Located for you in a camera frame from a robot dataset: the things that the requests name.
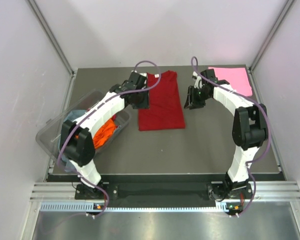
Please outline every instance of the orange cloth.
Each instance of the orange cloth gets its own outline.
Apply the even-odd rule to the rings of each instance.
[[[103,146],[106,143],[106,141],[114,134],[115,130],[115,122],[110,118],[94,135],[94,148],[97,149]]]

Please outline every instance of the table surface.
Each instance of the table surface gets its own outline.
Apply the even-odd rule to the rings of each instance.
[[[177,72],[183,107],[188,86],[194,84],[191,66],[161,66],[160,69],[162,73]],[[106,93],[111,86],[126,80],[131,70],[131,67],[79,68],[70,105],[92,89]],[[138,72],[155,74],[156,69],[140,67]],[[223,174],[229,169],[235,152],[231,134],[234,118],[219,102],[208,99],[204,108],[184,109],[185,129],[139,131],[138,110],[130,106],[126,110],[131,114],[128,126],[94,160],[101,174]],[[256,157],[266,145],[264,142]],[[278,173],[273,150],[270,149],[262,161],[254,163],[251,170],[253,173]],[[61,172],[55,168],[53,173]]]

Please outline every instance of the pink cloth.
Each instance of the pink cloth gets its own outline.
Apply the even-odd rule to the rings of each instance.
[[[237,93],[247,97],[252,96],[252,88],[244,67],[223,68],[210,66],[209,69],[214,69],[215,76],[218,80],[227,80]]]

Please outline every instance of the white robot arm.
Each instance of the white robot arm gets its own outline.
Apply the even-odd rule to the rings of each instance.
[[[235,153],[231,167],[227,171],[224,179],[224,191],[230,193],[238,189],[245,188],[248,184],[250,168],[259,148],[268,139],[268,130],[265,118],[259,112],[257,106],[251,101],[232,92],[235,90],[226,80],[218,80],[213,69],[201,72],[201,75],[230,91],[214,87],[212,84],[202,80],[196,72],[192,78],[195,79],[194,86],[189,86],[187,100],[184,108],[198,109],[206,105],[206,100],[213,98],[227,108],[234,117],[232,138],[235,146]]]
[[[81,177],[81,181],[85,185],[94,188],[93,185],[96,186],[101,180],[101,176],[98,173],[93,160],[96,152],[93,144],[93,136],[95,136],[98,130],[113,115],[123,110],[128,105],[131,105],[134,109],[144,109],[149,107],[149,91],[124,95],[117,94],[131,90],[139,90],[146,86],[147,74],[139,74],[133,71],[128,80],[124,81],[121,85],[116,84],[111,87],[105,97],[94,105],[85,115],[77,118],[75,121],[67,120],[63,123],[60,138],[60,143],[62,145],[65,143],[76,124],[95,111],[79,126],[75,134],[71,136],[63,153],[74,165]]]

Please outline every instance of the red t-shirt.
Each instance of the red t-shirt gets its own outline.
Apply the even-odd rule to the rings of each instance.
[[[148,86],[158,78],[148,73]],[[138,110],[139,131],[184,129],[186,127],[180,104],[177,73],[166,71],[160,83],[149,91],[149,109]]]

